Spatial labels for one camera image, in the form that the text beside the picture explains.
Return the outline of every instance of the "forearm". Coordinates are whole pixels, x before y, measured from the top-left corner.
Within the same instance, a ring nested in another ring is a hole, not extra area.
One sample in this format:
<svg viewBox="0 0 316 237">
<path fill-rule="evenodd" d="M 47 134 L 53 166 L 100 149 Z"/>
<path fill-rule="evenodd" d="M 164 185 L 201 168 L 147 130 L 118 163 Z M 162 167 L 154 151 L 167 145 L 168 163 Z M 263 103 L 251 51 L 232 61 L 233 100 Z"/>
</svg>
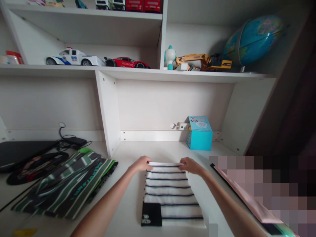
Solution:
<svg viewBox="0 0 316 237">
<path fill-rule="evenodd" d="M 248 213 L 219 186 L 209 172 L 203 169 L 200 176 L 212 192 L 234 236 L 267 236 Z"/>
<path fill-rule="evenodd" d="M 82 219 L 71 237 L 103 236 L 134 174 L 135 171 L 128 168 Z"/>
</svg>

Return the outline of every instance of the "yellow toy excavator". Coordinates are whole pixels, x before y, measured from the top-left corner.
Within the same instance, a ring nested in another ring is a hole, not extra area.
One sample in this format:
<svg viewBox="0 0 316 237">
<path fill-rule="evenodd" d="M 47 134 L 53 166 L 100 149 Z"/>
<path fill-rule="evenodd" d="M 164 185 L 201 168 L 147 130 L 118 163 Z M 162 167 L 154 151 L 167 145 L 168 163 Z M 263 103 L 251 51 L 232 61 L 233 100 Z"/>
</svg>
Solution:
<svg viewBox="0 0 316 237">
<path fill-rule="evenodd" d="M 214 54 L 212 57 L 207 54 L 188 54 L 182 57 L 176 57 L 175 63 L 179 66 L 188 61 L 201 61 L 201 71 L 216 71 L 218 69 L 231 69 L 232 61 L 223 60 L 222 54 Z"/>
</svg>

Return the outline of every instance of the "power adapter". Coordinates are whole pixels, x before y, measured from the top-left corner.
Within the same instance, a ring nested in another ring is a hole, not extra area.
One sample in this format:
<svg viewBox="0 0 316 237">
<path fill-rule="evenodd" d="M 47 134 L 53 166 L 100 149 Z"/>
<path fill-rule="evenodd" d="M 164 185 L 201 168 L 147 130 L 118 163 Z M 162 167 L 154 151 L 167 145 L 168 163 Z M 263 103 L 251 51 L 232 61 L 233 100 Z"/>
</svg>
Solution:
<svg viewBox="0 0 316 237">
<path fill-rule="evenodd" d="M 78 138 L 78 137 L 71 137 L 71 138 L 63 138 L 62 141 L 71 144 L 71 145 L 76 145 L 79 147 L 84 146 L 85 144 L 87 144 L 87 140 Z"/>
</svg>

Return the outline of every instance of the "toy wheel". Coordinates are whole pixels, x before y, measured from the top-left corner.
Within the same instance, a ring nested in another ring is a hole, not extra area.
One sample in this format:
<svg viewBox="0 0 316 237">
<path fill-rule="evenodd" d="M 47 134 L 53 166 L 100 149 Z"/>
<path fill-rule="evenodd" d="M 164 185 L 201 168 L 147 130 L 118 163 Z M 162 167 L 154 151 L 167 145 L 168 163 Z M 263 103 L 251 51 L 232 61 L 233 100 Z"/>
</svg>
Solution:
<svg viewBox="0 0 316 237">
<path fill-rule="evenodd" d="M 84 59 L 84 60 L 82 60 L 81 65 L 92 66 L 92 63 L 88 59 Z"/>
<path fill-rule="evenodd" d="M 106 66 L 117 66 L 116 62 L 113 59 L 107 59 L 105 61 Z"/>
<path fill-rule="evenodd" d="M 47 58 L 46 59 L 46 64 L 47 65 L 57 65 L 56 61 L 52 58 Z"/>
<path fill-rule="evenodd" d="M 136 68 L 146 68 L 146 67 L 145 67 L 145 64 L 143 64 L 143 63 L 137 63 L 137 64 L 135 65 L 135 67 L 136 67 Z"/>
</svg>

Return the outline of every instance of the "desk surface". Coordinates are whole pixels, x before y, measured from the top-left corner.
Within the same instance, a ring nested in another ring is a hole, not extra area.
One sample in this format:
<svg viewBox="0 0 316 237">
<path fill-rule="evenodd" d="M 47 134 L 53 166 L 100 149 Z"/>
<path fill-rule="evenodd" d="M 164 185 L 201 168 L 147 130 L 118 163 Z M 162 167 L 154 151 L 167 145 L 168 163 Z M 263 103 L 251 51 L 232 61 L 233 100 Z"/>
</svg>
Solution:
<svg viewBox="0 0 316 237">
<path fill-rule="evenodd" d="M 93 142 L 89 148 L 95 152 L 106 154 L 104 142 Z M 119 162 L 117 169 L 104 184 L 92 203 L 85 205 L 74 221 L 54 219 L 46 216 L 33 216 L 26 213 L 17 213 L 10 210 L 13 204 L 0 213 L 0 231 L 9 236 L 16 229 L 38 228 L 35 236 L 69 236 L 81 219 L 100 200 L 100 198 L 116 183 L 126 169 L 140 156 L 147 155 L 154 162 L 179 162 L 182 157 L 189 156 L 208 169 L 218 183 L 244 209 L 245 206 L 235 196 L 231 189 L 210 167 L 210 155 L 236 155 L 220 143 L 213 143 L 212 151 L 194 151 L 188 149 L 182 142 L 121 142 L 113 159 Z M 30 186 L 32 183 L 8 186 L 5 183 L 8 175 L 0 176 L 1 206 Z M 136 174 L 124 194 L 122 201 L 108 227 L 105 236 L 209 236 L 209 223 L 218 224 L 219 236 L 233 236 L 218 204 L 209 191 L 207 185 L 197 175 L 188 174 L 189 184 L 199 202 L 207 229 L 190 227 L 141 227 L 142 201 L 144 195 L 145 176 Z"/>
</svg>

